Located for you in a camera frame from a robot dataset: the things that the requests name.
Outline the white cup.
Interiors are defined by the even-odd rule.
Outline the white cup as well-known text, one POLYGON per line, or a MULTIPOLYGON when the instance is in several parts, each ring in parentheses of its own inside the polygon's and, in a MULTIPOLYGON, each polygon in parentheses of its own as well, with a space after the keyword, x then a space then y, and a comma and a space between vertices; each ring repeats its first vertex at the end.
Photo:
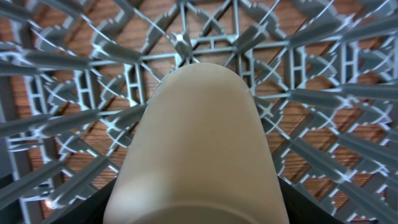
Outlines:
POLYGON ((170 73, 139 123, 105 223, 287 223, 252 94, 230 69, 170 73))

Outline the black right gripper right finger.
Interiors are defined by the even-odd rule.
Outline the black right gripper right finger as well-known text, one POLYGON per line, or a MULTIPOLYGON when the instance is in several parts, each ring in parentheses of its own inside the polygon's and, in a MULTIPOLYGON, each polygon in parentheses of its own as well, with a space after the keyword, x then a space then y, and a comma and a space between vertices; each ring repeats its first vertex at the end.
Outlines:
POLYGON ((290 224, 343 224, 278 178, 290 224))

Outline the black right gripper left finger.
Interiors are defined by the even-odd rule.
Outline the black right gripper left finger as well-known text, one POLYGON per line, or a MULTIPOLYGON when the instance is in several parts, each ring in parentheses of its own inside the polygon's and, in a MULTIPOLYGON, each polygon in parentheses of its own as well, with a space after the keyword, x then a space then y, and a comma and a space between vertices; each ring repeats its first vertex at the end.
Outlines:
POLYGON ((59 217, 49 221, 50 224, 103 224, 105 209, 117 178, 99 189, 91 197, 68 208, 59 217))

